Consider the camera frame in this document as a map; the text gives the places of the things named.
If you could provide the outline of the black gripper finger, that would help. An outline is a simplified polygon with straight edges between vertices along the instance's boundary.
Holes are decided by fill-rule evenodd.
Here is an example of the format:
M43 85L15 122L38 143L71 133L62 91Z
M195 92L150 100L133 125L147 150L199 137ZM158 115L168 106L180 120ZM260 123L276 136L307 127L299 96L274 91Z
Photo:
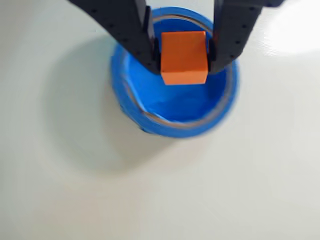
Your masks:
M160 74L160 45L145 0L70 0L151 73Z
M283 0L215 0L212 38L208 42L208 70L215 74L239 57L264 7Z

